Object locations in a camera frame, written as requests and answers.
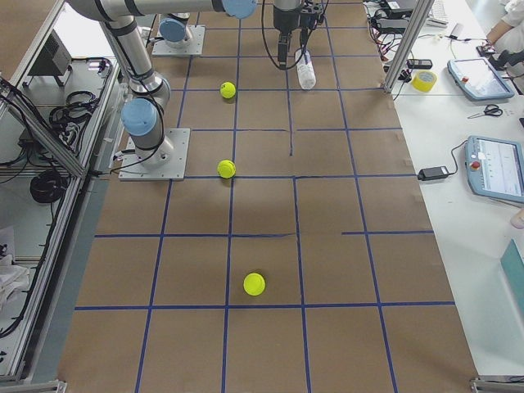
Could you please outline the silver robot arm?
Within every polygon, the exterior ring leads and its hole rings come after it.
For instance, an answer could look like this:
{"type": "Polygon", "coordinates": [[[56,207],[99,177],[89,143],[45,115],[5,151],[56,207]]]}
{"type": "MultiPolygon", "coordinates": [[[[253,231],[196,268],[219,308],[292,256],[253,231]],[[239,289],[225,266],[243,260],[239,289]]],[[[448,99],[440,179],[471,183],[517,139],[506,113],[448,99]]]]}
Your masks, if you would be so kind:
{"type": "MultiPolygon", "coordinates": [[[[199,56],[202,54],[206,28],[190,25],[188,13],[161,14],[158,33],[153,40],[155,56],[199,56]]],[[[275,1],[273,27],[278,31],[278,66],[287,63],[292,34],[300,31],[299,51],[307,48],[310,34],[323,23],[325,7],[315,1],[275,1]]]]}
{"type": "Polygon", "coordinates": [[[69,4],[81,16],[100,24],[124,68],[133,99],[124,105],[121,118],[134,143],[138,162],[147,169],[162,166],[174,150],[163,125],[170,88],[153,68],[136,18],[214,11],[242,20],[258,6],[257,1],[70,1],[69,4]]]}

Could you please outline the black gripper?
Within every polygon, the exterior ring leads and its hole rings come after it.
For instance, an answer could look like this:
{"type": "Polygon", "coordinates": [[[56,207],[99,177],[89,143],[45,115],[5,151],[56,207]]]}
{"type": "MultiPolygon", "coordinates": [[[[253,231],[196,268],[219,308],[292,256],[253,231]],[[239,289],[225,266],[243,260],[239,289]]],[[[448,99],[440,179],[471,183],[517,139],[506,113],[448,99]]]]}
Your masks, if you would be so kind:
{"type": "Polygon", "coordinates": [[[328,4],[305,0],[300,6],[299,27],[300,30],[300,54],[303,56],[307,50],[309,41],[309,30],[316,30],[325,20],[328,4]]]}
{"type": "Polygon", "coordinates": [[[287,67],[287,35],[299,25],[301,0],[274,0],[273,27],[278,37],[278,67],[287,67]]]}

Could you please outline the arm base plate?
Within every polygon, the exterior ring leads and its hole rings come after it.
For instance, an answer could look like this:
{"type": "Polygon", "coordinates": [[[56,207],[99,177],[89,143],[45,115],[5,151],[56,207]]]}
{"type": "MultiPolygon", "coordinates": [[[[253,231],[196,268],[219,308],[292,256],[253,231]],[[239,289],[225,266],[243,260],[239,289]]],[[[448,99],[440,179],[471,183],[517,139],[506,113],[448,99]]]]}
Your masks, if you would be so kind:
{"type": "Polygon", "coordinates": [[[134,153],[124,156],[119,172],[120,181],[164,181],[184,179],[189,147],[190,129],[166,129],[165,140],[156,153],[136,149],[134,140],[129,138],[127,149],[134,153]]]}
{"type": "Polygon", "coordinates": [[[204,47],[206,27],[186,25],[185,36],[179,41],[169,41],[159,28],[152,55],[157,57],[201,56],[204,47]]]}

